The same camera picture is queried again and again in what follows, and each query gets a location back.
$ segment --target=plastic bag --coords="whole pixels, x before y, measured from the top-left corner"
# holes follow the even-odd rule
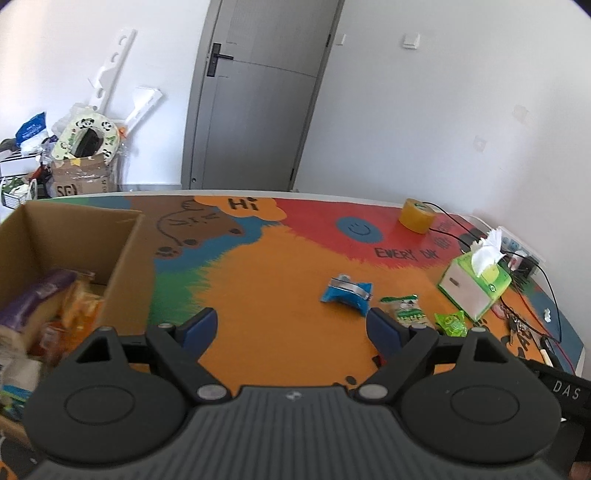
[[[371,299],[371,283],[354,283],[348,275],[341,274],[331,278],[329,286],[320,298],[322,302],[337,301],[349,305],[361,312],[364,317],[369,312],[369,299]]]
[[[0,326],[22,331],[35,309],[51,296],[74,283],[77,273],[72,270],[53,270],[44,279],[31,285],[0,312]]]
[[[21,149],[21,155],[31,155],[41,151],[41,144],[49,137],[45,125],[45,112],[35,115],[18,129],[17,147]]]
[[[468,334],[463,310],[450,314],[436,313],[434,316],[435,323],[439,325],[447,336],[465,337]]]
[[[433,328],[433,325],[418,306],[418,295],[408,295],[406,297],[384,297],[380,299],[380,305],[396,321],[410,327],[413,323],[421,323],[427,327]]]

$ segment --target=colorful painted table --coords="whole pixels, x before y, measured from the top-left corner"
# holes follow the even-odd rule
[[[157,273],[150,322],[179,324],[202,307],[215,308],[217,339],[201,362],[234,391],[245,384],[354,385],[375,371],[371,359],[376,350],[364,318],[346,306],[319,302],[330,278],[340,273],[372,282],[373,306],[383,296],[416,293],[431,319],[434,313],[457,310],[437,282],[461,253],[461,244],[439,233],[407,230],[397,222],[396,206],[302,194],[199,193],[59,201],[147,215]],[[444,215],[433,226],[471,241]],[[539,325],[516,293],[507,291],[504,299]],[[526,289],[525,301],[539,318],[546,307],[554,308],[535,284]],[[504,321],[489,312],[483,324],[508,344]],[[554,322],[545,326],[557,335]],[[564,317],[562,328],[562,347],[576,366],[583,345]],[[523,336],[508,348],[541,360],[534,342]]]

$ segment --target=green paint area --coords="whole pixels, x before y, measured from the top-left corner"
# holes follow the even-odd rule
[[[92,205],[90,198],[85,197],[57,197],[53,199],[46,199],[49,202],[72,203],[74,205]]]
[[[194,296],[195,291],[204,290],[210,286],[204,277],[204,272],[205,268],[202,267],[158,273],[148,323],[157,325],[161,322],[170,322],[180,325],[206,307],[198,304]]]

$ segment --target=green tissue box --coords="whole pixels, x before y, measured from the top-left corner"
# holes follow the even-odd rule
[[[511,277],[499,265],[488,267],[477,277],[472,270],[472,252],[468,252],[452,260],[438,287],[472,320],[478,321],[510,284]]]

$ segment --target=blue paint area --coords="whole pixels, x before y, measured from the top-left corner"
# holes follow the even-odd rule
[[[337,228],[349,238],[364,244],[377,244],[382,241],[382,232],[367,220],[357,217],[343,217],[336,222]]]
[[[121,208],[130,210],[131,203],[124,196],[106,196],[106,197],[92,197],[89,199],[90,205],[100,208]]]
[[[558,338],[558,316],[556,315],[556,306],[551,298],[545,294],[540,288],[534,287],[530,290],[527,290],[527,298],[531,302],[534,312],[536,313],[537,317],[542,321],[544,327],[550,335],[554,338]],[[544,310],[550,309],[550,318],[551,322],[546,323],[544,321]],[[577,333],[572,328],[569,321],[566,319],[564,313],[560,311],[560,320],[562,325],[562,343],[560,346],[563,348],[565,353],[569,356],[570,361],[573,364],[573,367],[577,368],[577,363],[579,362],[579,357],[581,355],[581,351],[583,350],[583,342],[577,335]],[[570,372],[570,367],[567,361],[564,359],[564,355],[556,347],[556,343],[554,341],[550,341],[554,348],[554,353],[560,360],[564,371]]]
[[[226,234],[216,238],[210,238],[205,240],[198,248],[183,249],[183,253],[178,258],[171,260],[157,258],[154,260],[156,273],[173,273],[202,267],[240,245],[250,245],[257,242],[262,235],[263,226],[279,224],[279,222],[270,222],[256,217],[233,217],[233,219],[241,225],[244,235]]]

